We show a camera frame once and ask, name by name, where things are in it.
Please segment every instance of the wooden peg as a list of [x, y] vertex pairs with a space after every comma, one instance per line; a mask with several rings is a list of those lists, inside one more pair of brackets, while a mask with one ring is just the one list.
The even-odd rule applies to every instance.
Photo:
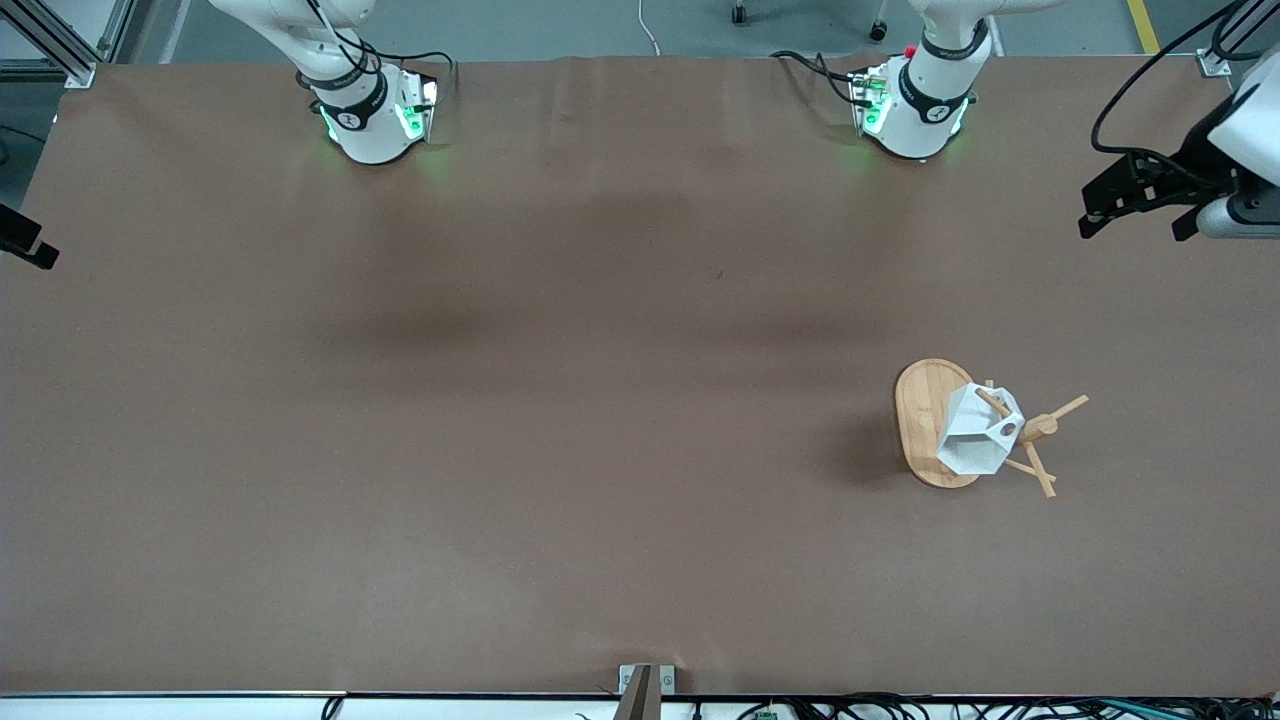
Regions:
[[1018, 442], [1036, 442], [1057, 432], [1057, 419], [1052, 415], [1037, 415], [1023, 425]]
[[989, 392], [982, 388], [978, 388], [977, 392], [978, 397], [986, 400], [987, 405], [991, 405], [996, 410], [996, 413], [1000, 413], [1001, 418], [1007, 418], [1012, 415], [1012, 413], [1010, 413], [1009, 409], [1005, 407], [1004, 404], [1001, 404], [998, 400], [996, 400]]
[[[1032, 468], [1030, 465], [1023, 465], [1021, 462], [1016, 460], [1010, 460], [1009, 457], [1005, 459], [1005, 465], [1012, 468], [1014, 470], [1018, 470], [1019, 473], [1027, 473], [1028, 475], [1039, 479], [1039, 475], [1036, 474], [1036, 468]], [[1056, 483], [1057, 477], [1048, 475], [1048, 482]]]
[[1057, 410], [1050, 413], [1050, 415], [1052, 415], [1055, 420], [1061, 420], [1062, 415], [1066, 415], [1071, 410], [1075, 410], [1076, 407], [1084, 405], [1088, 401], [1089, 401], [1089, 396], [1082, 395], [1080, 397], [1076, 397], [1075, 400], [1073, 400], [1073, 401], [1068, 402], [1066, 405], [1059, 407]]
[[1024, 442], [1023, 447], [1027, 448], [1027, 456], [1032, 459], [1032, 468], [1036, 470], [1036, 478], [1041, 482], [1041, 489], [1044, 491], [1044, 497], [1057, 497], [1057, 493], [1053, 492], [1053, 482], [1048, 479], [1044, 464], [1041, 462], [1039, 452], [1036, 452], [1036, 446], [1029, 442]]

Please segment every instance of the white cord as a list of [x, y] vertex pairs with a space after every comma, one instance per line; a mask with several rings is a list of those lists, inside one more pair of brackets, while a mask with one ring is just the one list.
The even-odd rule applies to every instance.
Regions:
[[640, 27], [644, 29], [644, 33], [649, 36], [649, 42], [653, 44], [653, 54], [660, 58], [662, 47], [658, 47], [658, 38], [649, 32], [649, 26], [644, 24], [644, 0], [640, 0], [639, 6], [636, 8], [636, 18], [640, 19]]

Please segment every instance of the gray floor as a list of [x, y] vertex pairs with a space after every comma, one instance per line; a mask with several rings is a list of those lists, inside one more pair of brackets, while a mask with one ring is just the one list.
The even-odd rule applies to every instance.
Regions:
[[[132, 28], [131, 59], [141, 63], [282, 63], [257, 33], [206, 0], [147, 0]], [[919, 38], [922, 22], [902, 0], [886, 15], [879, 46], [867, 31], [877, 0], [746, 0], [750, 22], [728, 22], [731, 0], [645, 0], [645, 19], [664, 54], [762, 56], [774, 50], [845, 55], [897, 51]], [[1162, 42], [1207, 13], [1202, 0], [1151, 0]], [[1254, 42], [1280, 40], [1280, 22]], [[1000, 20], [1010, 55], [1111, 55], [1142, 50], [1125, 0], [1066, 0]], [[635, 0], [383, 0], [361, 33], [389, 53], [445, 50], [460, 61], [547, 60], [566, 55], [648, 55]], [[61, 88], [0, 83], [0, 123], [45, 135]], [[0, 201], [20, 205], [40, 146], [4, 136], [12, 158], [0, 165]]]
[[[730, 0], [645, 0], [645, 19], [664, 54], [763, 56], [774, 50], [844, 55], [919, 40], [920, 18], [890, 3], [888, 37], [867, 38], [874, 0], [748, 0], [749, 23], [728, 22]], [[1140, 50], [1124, 0], [1070, 0], [1061, 8], [1005, 18], [1011, 54], [1128, 54]], [[420, 0], [381, 3], [361, 33], [389, 53], [445, 50], [460, 61], [547, 60], [566, 55], [648, 55], [636, 3], [584, 0]], [[179, 63], [282, 61], [256, 33], [196, 0], [173, 56]]]

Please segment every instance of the metal bracket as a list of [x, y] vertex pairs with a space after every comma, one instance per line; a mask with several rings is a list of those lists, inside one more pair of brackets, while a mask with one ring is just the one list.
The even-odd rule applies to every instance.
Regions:
[[63, 83], [63, 87], [67, 90], [88, 90], [93, 87], [95, 77], [97, 77], [97, 63], [90, 63], [88, 74], [67, 76], [67, 82]]
[[1231, 63], [1219, 58], [1208, 47], [1196, 51], [1196, 64], [1201, 67], [1201, 77], [1231, 77]]
[[654, 667], [658, 670], [658, 688], [662, 694], [676, 694], [676, 666], [675, 665], [618, 665], [618, 694], [627, 692], [627, 684], [636, 671], [636, 667]]
[[44, 0], [0, 0], [0, 18], [67, 73], [67, 87], [84, 88], [93, 83], [93, 64], [102, 61], [102, 56]]
[[626, 692], [618, 701], [613, 720], [660, 720], [663, 688], [668, 687], [664, 680], [669, 678], [672, 692], [676, 689], [675, 666], [623, 665], [618, 667], [618, 679], [623, 676]]

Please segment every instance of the brown table covering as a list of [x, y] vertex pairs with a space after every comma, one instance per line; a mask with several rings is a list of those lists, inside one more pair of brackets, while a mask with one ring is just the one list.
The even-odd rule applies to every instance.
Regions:
[[[1275, 689], [1280, 246], [1078, 240], [1137, 63], [992, 61], [927, 164], [774, 60], [467, 65], [380, 168], [291, 67], [101, 68], [0, 272], [0, 687]], [[928, 356], [1093, 397], [1057, 500], [911, 478]]]

